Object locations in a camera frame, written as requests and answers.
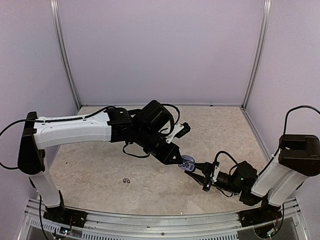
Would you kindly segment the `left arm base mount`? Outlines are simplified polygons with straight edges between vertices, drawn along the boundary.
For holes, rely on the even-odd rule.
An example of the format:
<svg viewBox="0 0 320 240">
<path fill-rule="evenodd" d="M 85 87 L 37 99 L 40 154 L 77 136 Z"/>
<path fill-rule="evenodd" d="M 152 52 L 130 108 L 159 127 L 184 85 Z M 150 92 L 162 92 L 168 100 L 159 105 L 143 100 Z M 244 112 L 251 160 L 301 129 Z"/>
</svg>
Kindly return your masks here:
<svg viewBox="0 0 320 240">
<path fill-rule="evenodd" d="M 83 210 L 65 207 L 61 191 L 59 193 L 60 203 L 55 207 L 45 206 L 43 217 L 52 222 L 68 225 L 70 227 L 84 228 L 88 213 Z"/>
</svg>

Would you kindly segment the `blue-grey earbud charging case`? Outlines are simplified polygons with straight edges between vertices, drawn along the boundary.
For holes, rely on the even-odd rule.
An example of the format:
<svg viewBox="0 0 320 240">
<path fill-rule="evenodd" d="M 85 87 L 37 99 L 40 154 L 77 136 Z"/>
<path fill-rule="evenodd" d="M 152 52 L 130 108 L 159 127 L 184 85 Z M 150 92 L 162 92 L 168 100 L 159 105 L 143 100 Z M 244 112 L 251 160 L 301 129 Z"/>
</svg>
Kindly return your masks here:
<svg viewBox="0 0 320 240">
<path fill-rule="evenodd" d="M 187 162 L 187 165 L 184 167 L 178 165 L 178 167 L 184 171 L 193 173 L 196 170 L 195 159 L 190 155 L 182 155 L 182 157 Z"/>
</svg>

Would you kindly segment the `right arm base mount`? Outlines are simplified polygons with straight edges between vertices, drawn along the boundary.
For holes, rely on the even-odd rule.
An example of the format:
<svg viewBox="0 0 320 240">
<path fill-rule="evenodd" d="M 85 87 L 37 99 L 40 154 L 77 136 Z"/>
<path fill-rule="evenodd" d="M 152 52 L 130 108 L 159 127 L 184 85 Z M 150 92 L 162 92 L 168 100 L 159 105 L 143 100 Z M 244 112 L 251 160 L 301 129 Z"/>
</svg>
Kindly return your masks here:
<svg viewBox="0 0 320 240">
<path fill-rule="evenodd" d="M 280 219 L 283 216 L 280 209 L 280 206 L 270 205 L 268 198 L 264 197 L 260 207 L 242 210 L 238 213 L 238 217 L 241 226 L 248 227 Z"/>
</svg>

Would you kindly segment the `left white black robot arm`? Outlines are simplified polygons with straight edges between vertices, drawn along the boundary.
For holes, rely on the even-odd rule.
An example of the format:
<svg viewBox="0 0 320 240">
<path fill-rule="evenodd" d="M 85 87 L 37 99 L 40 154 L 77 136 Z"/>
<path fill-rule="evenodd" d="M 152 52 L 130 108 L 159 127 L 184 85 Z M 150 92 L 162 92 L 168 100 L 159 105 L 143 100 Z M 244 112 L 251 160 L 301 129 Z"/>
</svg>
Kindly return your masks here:
<svg viewBox="0 0 320 240">
<path fill-rule="evenodd" d="M 141 109 L 107 106 L 88 115 L 38 117 L 30 112 L 25 119 L 18 152 L 18 169 L 28 175 L 50 214 L 63 223 L 70 218 L 47 169 L 45 150 L 49 147 L 82 142 L 124 142 L 137 144 L 144 157 L 155 157 L 164 165 L 182 165 L 180 148 L 173 139 L 191 128 L 170 113 L 170 104 L 152 100 Z"/>
</svg>

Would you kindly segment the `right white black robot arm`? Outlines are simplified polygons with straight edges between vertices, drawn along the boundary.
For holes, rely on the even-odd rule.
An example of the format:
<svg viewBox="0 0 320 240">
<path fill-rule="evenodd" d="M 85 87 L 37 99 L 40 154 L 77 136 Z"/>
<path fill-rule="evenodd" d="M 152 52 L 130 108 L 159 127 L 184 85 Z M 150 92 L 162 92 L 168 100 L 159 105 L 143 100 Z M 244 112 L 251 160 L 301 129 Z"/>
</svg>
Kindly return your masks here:
<svg viewBox="0 0 320 240">
<path fill-rule="evenodd" d="M 219 162 L 190 162 L 185 173 L 202 186 L 239 195 L 239 201 L 254 206 L 263 198 L 267 202 L 256 210 L 256 218 L 266 222 L 285 200 L 309 177 L 320 173 L 320 140 L 315 135 L 284 134 L 270 163 L 261 173 L 247 161 L 235 165 L 233 173 L 220 171 Z"/>
</svg>

